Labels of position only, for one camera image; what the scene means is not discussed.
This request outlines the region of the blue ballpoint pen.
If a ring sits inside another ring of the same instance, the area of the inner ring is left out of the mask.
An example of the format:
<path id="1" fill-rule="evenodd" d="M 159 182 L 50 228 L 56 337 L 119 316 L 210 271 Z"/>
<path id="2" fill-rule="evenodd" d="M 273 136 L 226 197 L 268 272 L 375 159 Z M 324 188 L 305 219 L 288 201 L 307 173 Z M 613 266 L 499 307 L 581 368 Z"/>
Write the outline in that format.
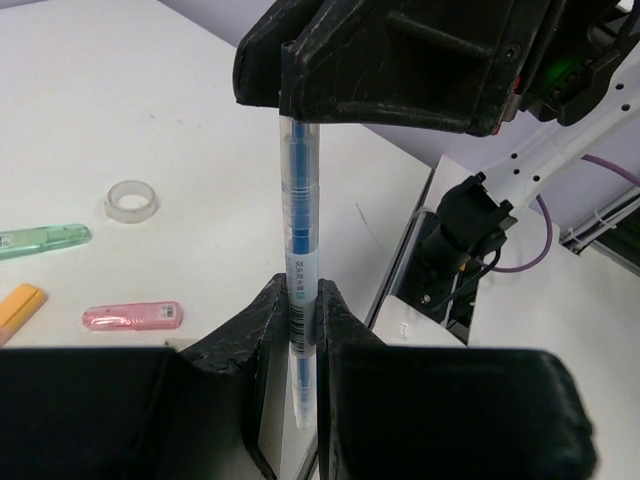
<path id="1" fill-rule="evenodd" d="M 316 423 L 315 302 L 319 252 L 319 126 L 279 118 L 285 275 L 296 425 Z"/>

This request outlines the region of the pink orange highlighter pen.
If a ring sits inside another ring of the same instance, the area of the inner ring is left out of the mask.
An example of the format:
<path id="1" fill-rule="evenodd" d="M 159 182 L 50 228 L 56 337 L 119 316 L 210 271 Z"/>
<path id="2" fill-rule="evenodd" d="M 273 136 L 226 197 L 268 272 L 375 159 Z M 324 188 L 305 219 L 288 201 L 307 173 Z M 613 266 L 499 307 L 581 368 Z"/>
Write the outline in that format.
<path id="1" fill-rule="evenodd" d="M 46 293 L 31 284 L 17 286 L 1 301 L 1 346 L 29 321 L 47 300 Z"/>

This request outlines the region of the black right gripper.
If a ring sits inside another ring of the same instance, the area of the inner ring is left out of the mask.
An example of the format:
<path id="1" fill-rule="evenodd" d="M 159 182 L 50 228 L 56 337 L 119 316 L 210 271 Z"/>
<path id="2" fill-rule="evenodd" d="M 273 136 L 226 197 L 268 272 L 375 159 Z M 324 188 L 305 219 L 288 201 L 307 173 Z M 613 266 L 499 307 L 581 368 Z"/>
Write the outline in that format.
<path id="1" fill-rule="evenodd" d="M 521 111 L 540 122 L 574 125 L 606 95 L 630 54 L 630 12 L 618 1 L 564 1 L 534 71 L 523 78 Z"/>

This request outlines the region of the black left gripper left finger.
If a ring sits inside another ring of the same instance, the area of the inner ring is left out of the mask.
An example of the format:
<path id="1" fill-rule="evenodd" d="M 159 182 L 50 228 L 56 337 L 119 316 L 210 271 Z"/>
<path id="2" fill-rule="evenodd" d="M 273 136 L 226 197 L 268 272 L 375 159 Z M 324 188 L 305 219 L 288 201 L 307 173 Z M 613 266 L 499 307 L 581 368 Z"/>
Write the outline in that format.
<path id="1" fill-rule="evenodd" d="M 5 479 L 274 479 L 288 363 L 286 282 L 188 348 L 1 353 Z"/>

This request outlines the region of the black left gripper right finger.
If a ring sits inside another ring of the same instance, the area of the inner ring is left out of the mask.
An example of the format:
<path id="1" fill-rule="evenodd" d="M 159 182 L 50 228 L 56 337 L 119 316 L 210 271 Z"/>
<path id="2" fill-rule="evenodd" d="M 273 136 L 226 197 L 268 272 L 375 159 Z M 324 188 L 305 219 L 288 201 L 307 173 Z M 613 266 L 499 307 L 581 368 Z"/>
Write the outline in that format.
<path id="1" fill-rule="evenodd" d="M 592 423 L 569 370 L 535 349 L 385 344 L 321 280 L 324 479 L 589 479 Z"/>

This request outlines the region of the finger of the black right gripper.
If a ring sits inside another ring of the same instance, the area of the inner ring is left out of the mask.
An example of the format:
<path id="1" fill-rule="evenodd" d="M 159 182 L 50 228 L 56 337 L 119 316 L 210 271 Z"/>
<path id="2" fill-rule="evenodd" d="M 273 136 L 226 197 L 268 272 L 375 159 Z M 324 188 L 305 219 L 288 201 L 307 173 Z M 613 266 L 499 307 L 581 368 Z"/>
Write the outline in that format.
<path id="1" fill-rule="evenodd" d="M 492 134 L 542 1 L 324 1 L 282 54 L 282 113 L 308 123 Z"/>
<path id="2" fill-rule="evenodd" d="M 244 35 L 232 74 L 237 103 L 279 107 L 281 47 L 297 39 L 319 8 L 319 0 L 277 0 Z"/>

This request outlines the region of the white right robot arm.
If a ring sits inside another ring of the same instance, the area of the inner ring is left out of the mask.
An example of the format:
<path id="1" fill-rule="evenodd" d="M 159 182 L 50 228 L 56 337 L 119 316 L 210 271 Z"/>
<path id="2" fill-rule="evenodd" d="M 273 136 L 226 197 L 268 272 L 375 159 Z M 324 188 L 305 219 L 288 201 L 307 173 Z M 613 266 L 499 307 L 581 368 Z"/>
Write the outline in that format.
<path id="1" fill-rule="evenodd" d="M 488 137 L 542 123 L 484 173 L 527 205 L 549 178 L 639 112 L 639 9 L 615 1 L 277 1 L 241 39 L 242 105 L 311 124 Z"/>

